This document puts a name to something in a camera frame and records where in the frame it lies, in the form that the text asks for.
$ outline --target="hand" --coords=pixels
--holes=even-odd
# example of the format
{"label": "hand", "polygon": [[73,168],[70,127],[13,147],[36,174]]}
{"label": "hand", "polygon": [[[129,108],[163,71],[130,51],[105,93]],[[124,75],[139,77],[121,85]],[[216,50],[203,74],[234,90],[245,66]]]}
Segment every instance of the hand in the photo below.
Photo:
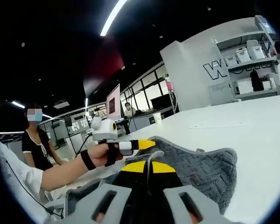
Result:
{"label": "hand", "polygon": [[[88,149],[88,155],[96,167],[103,166],[107,163],[108,150],[109,147],[105,143]],[[122,160],[122,158],[122,154],[116,156],[116,160]]]}

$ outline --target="white cup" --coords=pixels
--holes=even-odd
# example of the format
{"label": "white cup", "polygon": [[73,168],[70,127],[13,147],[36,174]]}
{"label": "white cup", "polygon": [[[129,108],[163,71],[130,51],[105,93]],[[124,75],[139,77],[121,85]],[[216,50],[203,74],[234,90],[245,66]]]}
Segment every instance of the white cup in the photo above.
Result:
{"label": "white cup", "polygon": [[153,114],[154,120],[156,122],[156,124],[160,124],[162,122],[162,117],[161,117],[161,113],[154,113]]}

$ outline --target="face mask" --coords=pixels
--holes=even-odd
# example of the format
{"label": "face mask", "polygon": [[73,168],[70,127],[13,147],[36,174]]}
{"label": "face mask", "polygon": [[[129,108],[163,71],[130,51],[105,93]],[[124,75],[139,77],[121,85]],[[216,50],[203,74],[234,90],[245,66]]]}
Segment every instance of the face mask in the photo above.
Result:
{"label": "face mask", "polygon": [[40,123],[42,121],[42,110],[41,109],[35,109],[35,114],[27,114],[27,120],[28,121],[35,121],[36,123]]}

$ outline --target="yellow component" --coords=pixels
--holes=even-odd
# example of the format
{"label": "yellow component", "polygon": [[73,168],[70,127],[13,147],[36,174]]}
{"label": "yellow component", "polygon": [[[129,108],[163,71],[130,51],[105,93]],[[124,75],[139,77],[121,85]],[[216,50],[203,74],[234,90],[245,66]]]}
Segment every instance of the yellow component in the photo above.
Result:
{"label": "yellow component", "polygon": [[143,173],[144,165],[146,161],[133,162],[121,169],[121,171]]}
{"label": "yellow component", "polygon": [[175,172],[175,169],[172,168],[171,166],[156,161],[153,161],[153,170],[154,170],[154,174]]}
{"label": "yellow component", "polygon": [[142,149],[147,149],[149,147],[155,146],[155,142],[154,141],[150,141],[150,140],[138,140],[138,145],[139,145],[139,150]]}
{"label": "yellow component", "polygon": [[116,126],[115,126],[114,123],[112,122],[111,128],[112,128],[113,131],[115,131],[114,127],[116,127]]}

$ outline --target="black top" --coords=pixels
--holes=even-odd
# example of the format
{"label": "black top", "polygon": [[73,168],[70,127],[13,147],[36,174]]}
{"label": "black top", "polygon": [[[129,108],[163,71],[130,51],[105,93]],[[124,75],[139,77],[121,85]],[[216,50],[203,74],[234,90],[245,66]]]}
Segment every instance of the black top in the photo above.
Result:
{"label": "black top", "polygon": [[50,150],[49,138],[44,130],[38,128],[37,131],[42,143],[38,145],[25,131],[22,136],[22,151],[23,153],[32,154],[36,168],[46,170],[53,167],[48,157],[48,151]]}

